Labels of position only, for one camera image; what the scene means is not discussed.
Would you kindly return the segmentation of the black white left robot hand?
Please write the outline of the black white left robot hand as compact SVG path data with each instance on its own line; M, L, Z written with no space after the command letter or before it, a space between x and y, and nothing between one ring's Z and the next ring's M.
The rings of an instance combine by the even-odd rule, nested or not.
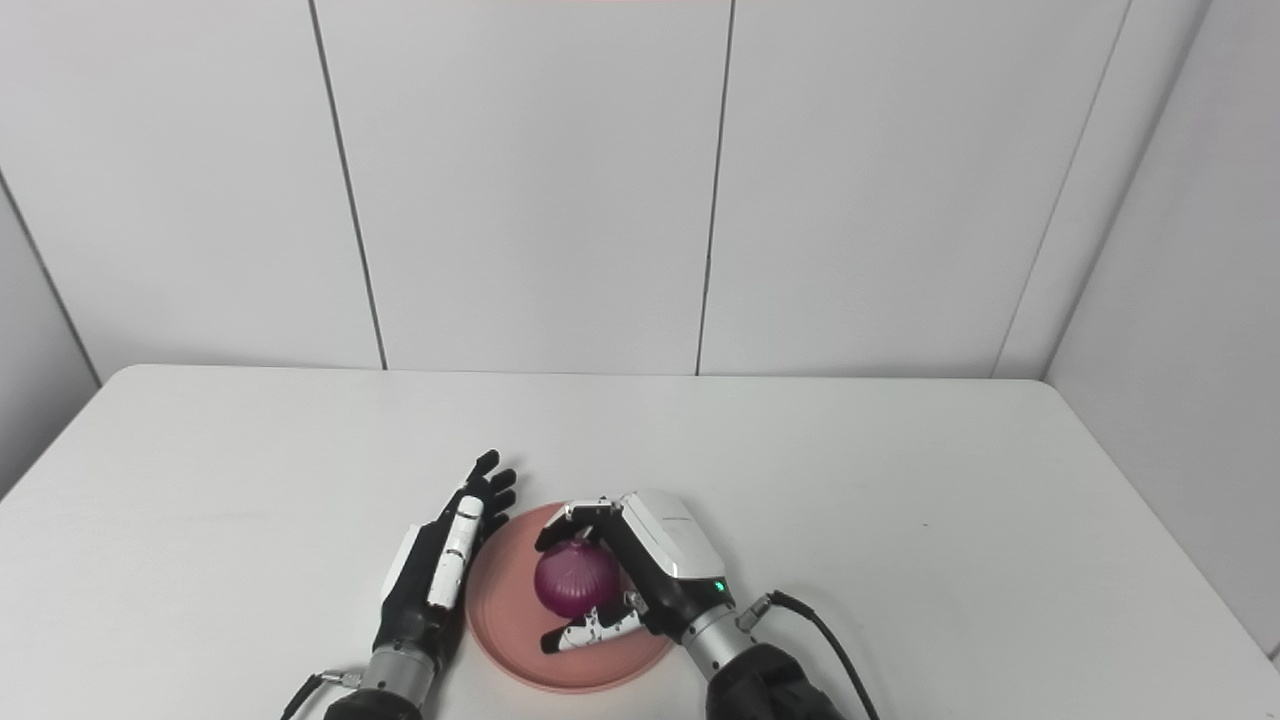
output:
M516 501L517 473L512 468L500 470L499 464L500 454L495 448L479 456L436 519L413 533L399 575L381 602L372 650L384 646L420 650L436 670L454 657L465 628L461 603L470 561L463 561L452 577L440 570L440 562L447 555L447 538L463 498L474 497L483 505L470 559L509 520L508 511Z

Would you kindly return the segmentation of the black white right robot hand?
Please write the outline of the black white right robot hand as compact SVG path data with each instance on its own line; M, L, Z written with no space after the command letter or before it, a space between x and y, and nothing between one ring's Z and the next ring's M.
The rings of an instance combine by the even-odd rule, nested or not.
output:
M733 611L724 561L685 502L659 489L570 501L541 528L545 553L571 539L603 544L630 591L620 591L540 639L545 655L618 639L639 629L691 651L696 638Z

